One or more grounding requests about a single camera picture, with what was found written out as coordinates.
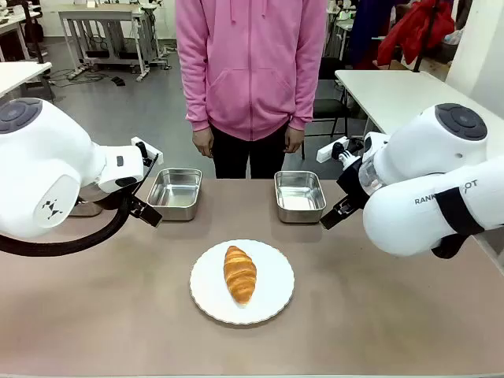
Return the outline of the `person's left hand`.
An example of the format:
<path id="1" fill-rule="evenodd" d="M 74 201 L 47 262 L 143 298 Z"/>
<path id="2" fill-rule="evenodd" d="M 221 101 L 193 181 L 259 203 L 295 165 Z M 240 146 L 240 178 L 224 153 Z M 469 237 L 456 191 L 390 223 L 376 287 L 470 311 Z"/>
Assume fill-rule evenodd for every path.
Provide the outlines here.
<path id="1" fill-rule="evenodd" d="M 291 126 L 287 127 L 285 133 L 285 149 L 284 152 L 286 154 L 295 153 L 304 142 L 305 132 L 303 130 L 298 130 L 292 128 Z"/>

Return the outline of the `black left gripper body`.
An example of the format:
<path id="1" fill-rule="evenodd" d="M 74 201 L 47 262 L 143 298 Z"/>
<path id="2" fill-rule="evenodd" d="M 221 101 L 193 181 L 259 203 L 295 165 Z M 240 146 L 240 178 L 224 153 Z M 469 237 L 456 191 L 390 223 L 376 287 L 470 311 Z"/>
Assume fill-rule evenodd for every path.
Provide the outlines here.
<path id="1" fill-rule="evenodd" d="M 138 182 L 137 186 L 135 187 L 135 189 L 132 192 L 132 196 L 135 196 L 137 194 L 137 192 L 140 190 L 140 188 L 142 187 L 142 185 L 145 183 L 145 181 L 149 177 L 153 167 L 157 164 L 158 158 L 159 158 L 159 154 L 156 154 L 155 157 L 150 161 L 143 179 Z"/>

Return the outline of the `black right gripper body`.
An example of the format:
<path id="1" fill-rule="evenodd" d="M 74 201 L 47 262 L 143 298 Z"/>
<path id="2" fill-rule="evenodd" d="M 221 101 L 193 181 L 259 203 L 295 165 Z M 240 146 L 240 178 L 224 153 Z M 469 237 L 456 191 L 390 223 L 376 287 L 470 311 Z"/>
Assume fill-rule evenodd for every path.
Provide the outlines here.
<path id="1" fill-rule="evenodd" d="M 359 180 L 359 169 L 362 165 L 361 157 L 356 157 L 351 163 L 343 166 L 343 172 L 337 179 L 337 184 L 346 196 L 336 205 L 336 209 L 364 209 L 369 195 L 363 189 Z"/>

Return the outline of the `person's right hand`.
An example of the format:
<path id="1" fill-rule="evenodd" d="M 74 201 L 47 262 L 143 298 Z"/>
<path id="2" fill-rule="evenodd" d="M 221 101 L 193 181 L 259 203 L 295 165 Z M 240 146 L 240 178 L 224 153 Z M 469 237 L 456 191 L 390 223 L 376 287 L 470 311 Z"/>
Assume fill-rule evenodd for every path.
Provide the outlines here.
<path id="1" fill-rule="evenodd" d="M 198 152 L 207 158 L 213 158 L 213 133 L 211 128 L 205 128 L 192 133 L 192 142 Z"/>

